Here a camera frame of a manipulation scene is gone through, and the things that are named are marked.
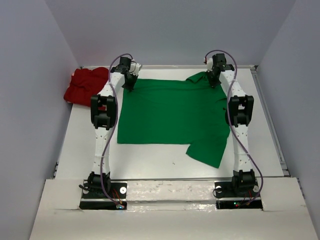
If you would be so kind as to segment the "green t-shirt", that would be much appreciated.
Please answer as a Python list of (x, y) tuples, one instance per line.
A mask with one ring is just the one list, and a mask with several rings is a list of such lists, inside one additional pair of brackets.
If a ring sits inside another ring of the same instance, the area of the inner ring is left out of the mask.
[(185, 80), (139, 78), (123, 91), (117, 143), (188, 145), (186, 155), (217, 169), (230, 135), (226, 109), (223, 88), (211, 87), (204, 71)]

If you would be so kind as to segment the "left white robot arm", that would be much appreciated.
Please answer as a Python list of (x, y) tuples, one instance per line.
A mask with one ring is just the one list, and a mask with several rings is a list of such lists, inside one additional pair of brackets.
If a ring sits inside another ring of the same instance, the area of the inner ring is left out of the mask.
[(95, 150), (92, 170), (88, 176), (88, 190), (104, 198), (111, 191), (109, 149), (118, 123), (118, 92), (132, 88), (141, 65), (129, 53), (116, 57), (109, 66), (108, 80), (102, 89), (90, 98), (90, 120), (95, 129)]

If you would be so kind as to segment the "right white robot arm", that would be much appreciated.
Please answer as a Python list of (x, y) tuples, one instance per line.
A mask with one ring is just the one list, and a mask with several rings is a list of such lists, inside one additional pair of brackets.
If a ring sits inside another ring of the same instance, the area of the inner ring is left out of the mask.
[(223, 87), (227, 96), (225, 121), (229, 126), (234, 149), (231, 181), (215, 184), (213, 195), (218, 198), (253, 196), (257, 186), (252, 157), (249, 154), (248, 129), (252, 120), (254, 97), (245, 93), (237, 81), (238, 69), (227, 63), (224, 53), (204, 58), (206, 74), (212, 87)]

